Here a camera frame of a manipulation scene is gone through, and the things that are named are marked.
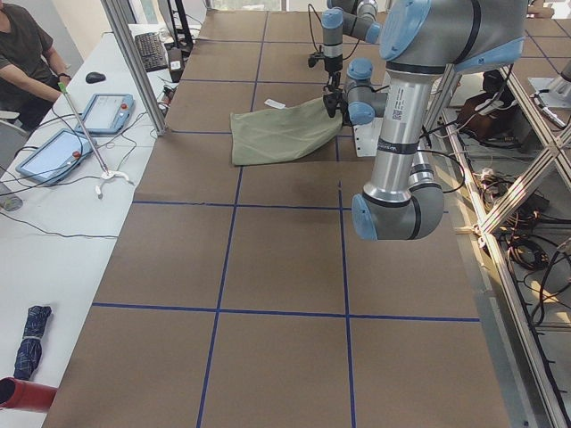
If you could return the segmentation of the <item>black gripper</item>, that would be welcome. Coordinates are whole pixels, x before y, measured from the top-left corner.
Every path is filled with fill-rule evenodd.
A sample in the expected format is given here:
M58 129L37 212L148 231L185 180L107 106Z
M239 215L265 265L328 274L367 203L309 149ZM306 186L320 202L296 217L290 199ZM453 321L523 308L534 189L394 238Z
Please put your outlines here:
M308 66L313 68L319 61L325 64L325 70L330 78L339 78L343 69L343 56L327 56L323 52L312 53L308 58Z
M334 118L339 111L342 116L346 112L346 101L344 99L343 90L339 89L339 75L330 74L327 83L323 87L323 103L330 118Z

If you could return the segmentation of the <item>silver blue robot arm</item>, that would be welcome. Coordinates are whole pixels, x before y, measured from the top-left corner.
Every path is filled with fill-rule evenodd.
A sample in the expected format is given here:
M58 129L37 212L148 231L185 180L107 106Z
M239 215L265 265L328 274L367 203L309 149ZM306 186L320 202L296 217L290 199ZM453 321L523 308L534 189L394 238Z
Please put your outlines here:
M448 65L459 74L514 63L524 44L525 1L397 1L384 23L374 1L330 1L322 15L326 69L337 78L344 36L379 45L389 90L373 94L372 64L354 59L345 100L352 124L382 118L371 179L352 198L352 221L365 240L415 240L443 214L443 190L418 152L432 85Z
M314 45L315 52L308 58L313 68L324 62L328 74L325 88L333 93L340 87L343 69L343 37L374 44L380 38L382 25L377 21L377 1L328 1L322 13L320 24L323 43Z

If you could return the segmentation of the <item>arm mounting base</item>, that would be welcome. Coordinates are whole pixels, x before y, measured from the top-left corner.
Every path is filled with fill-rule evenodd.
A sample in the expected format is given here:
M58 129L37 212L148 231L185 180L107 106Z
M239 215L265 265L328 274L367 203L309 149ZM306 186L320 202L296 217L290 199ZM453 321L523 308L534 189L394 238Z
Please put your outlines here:
M528 81L547 107L570 108L570 62L555 78L529 78Z

